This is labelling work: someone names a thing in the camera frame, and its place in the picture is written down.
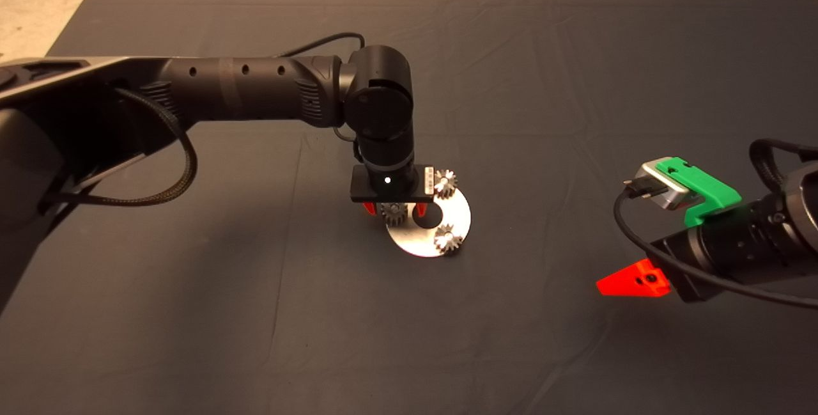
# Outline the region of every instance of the silver gear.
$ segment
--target silver gear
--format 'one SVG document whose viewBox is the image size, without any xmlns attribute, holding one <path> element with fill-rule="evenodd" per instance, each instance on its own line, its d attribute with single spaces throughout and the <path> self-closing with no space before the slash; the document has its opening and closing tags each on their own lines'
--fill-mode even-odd
<svg viewBox="0 0 818 415">
<path fill-rule="evenodd" d="M 441 225 L 435 231 L 435 247 L 442 254 L 450 254 L 459 249 L 463 243 L 463 238 L 452 233 L 452 225 Z"/>
<path fill-rule="evenodd" d="M 386 202 L 380 205 L 380 215 L 387 226 L 398 226 L 406 220 L 409 211 L 405 203 Z"/>
<path fill-rule="evenodd" d="M 455 194 L 458 188 L 458 176 L 449 169 L 438 169 L 435 171 L 435 194 L 442 199 L 448 199 Z"/>
</svg>

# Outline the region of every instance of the metal gear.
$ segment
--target metal gear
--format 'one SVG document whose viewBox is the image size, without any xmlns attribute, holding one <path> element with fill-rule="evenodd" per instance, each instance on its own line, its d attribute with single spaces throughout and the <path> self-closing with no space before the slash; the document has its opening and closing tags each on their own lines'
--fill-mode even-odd
<svg viewBox="0 0 818 415">
<path fill-rule="evenodd" d="M 406 220 L 409 214 L 405 203 L 386 202 L 380 205 L 380 215 L 387 226 L 398 226 Z"/>
<path fill-rule="evenodd" d="M 452 225 L 438 226 L 435 231 L 435 247 L 440 250 L 442 254 L 450 254 L 459 249 L 463 243 L 463 238 L 452 233 Z"/>
<path fill-rule="evenodd" d="M 458 188 L 458 176 L 449 169 L 439 169 L 435 171 L 435 194 L 442 199 L 448 199 L 455 194 Z"/>
</svg>

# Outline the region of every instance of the red plastic part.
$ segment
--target red plastic part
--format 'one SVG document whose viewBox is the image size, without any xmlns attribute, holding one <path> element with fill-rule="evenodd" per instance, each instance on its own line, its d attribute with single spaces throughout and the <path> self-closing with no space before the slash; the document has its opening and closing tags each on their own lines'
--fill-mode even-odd
<svg viewBox="0 0 818 415">
<path fill-rule="evenodd" d="M 366 209 L 366 212 L 369 212 L 369 214 L 372 216 L 378 214 L 376 209 L 374 209 L 374 202 L 365 202 L 363 203 L 363 207 Z"/>
<path fill-rule="evenodd" d="M 670 293 L 670 282 L 648 258 L 596 281 L 602 295 L 661 297 Z"/>
</svg>

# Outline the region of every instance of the green 3d-printed part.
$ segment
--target green 3d-printed part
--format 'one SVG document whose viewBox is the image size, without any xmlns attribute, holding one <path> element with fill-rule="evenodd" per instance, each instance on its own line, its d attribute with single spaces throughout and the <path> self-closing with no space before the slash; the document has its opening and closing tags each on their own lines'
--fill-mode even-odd
<svg viewBox="0 0 818 415">
<path fill-rule="evenodd" d="M 688 208 L 684 214 L 684 225 L 687 228 L 701 225 L 707 215 L 741 202 L 738 191 L 682 158 L 667 159 L 657 164 L 656 168 L 704 198 L 703 203 Z"/>
</svg>

